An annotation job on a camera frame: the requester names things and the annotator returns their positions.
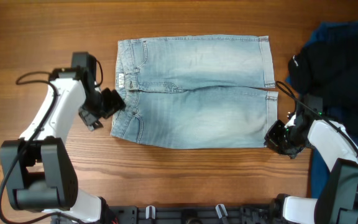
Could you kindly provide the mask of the light blue denim shorts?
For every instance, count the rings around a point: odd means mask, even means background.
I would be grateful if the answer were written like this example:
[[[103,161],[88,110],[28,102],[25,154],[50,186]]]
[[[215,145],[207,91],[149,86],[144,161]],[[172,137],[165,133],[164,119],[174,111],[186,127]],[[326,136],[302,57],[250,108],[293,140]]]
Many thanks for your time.
[[[121,40],[111,135],[170,149],[256,148],[277,120],[269,38],[195,35]]]

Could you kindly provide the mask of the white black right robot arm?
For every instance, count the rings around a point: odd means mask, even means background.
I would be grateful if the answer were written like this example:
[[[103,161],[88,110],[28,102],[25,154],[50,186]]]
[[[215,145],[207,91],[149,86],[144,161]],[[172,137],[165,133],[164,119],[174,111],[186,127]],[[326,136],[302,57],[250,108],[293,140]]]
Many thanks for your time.
[[[339,123],[315,120],[307,141],[330,171],[318,198],[285,196],[276,213],[293,223],[358,223],[358,147]]]

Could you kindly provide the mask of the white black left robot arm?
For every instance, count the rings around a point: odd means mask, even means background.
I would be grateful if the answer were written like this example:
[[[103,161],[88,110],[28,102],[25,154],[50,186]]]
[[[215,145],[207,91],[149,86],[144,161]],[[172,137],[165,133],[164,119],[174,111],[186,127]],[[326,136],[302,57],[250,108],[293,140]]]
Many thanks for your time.
[[[125,104],[116,90],[98,90],[87,68],[56,68],[48,73],[47,96],[32,124],[19,139],[4,141],[0,161],[0,220],[7,194],[14,210],[41,212],[72,223],[118,223],[105,199],[80,190],[76,172],[65,148],[73,118],[79,115],[90,130],[100,126]]]

